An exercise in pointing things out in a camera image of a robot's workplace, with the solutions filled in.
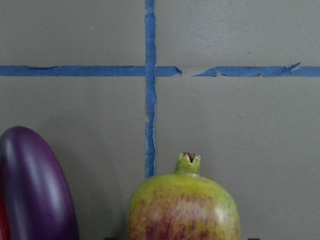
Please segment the purple eggplant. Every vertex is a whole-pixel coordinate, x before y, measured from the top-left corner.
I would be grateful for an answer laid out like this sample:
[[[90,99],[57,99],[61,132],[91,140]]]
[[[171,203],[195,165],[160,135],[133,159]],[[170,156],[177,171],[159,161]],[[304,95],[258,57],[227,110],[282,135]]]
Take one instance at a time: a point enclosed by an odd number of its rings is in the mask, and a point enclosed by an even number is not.
[[[15,126],[1,135],[0,179],[12,240],[79,239],[68,182],[38,133]]]

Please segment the red yellow pomegranate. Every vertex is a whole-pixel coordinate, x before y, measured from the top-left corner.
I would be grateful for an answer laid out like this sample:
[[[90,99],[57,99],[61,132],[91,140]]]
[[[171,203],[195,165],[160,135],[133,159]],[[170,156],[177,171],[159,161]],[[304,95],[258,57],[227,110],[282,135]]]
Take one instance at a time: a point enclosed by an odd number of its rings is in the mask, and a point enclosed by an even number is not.
[[[201,157],[181,153],[175,172],[152,176],[134,191],[127,240],[239,240],[237,205],[218,183],[200,175]]]

